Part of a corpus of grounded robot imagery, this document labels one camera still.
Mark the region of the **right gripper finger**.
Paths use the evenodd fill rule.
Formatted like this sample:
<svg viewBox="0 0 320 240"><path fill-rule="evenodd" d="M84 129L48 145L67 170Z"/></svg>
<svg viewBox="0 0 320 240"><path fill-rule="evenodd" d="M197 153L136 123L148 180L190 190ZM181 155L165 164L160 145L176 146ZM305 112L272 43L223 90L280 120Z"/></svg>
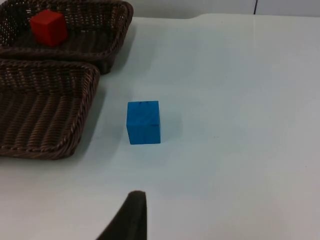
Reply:
<svg viewBox="0 0 320 240"><path fill-rule="evenodd" d="M131 191L99 240L147 240L147 197L144 191Z"/></svg>

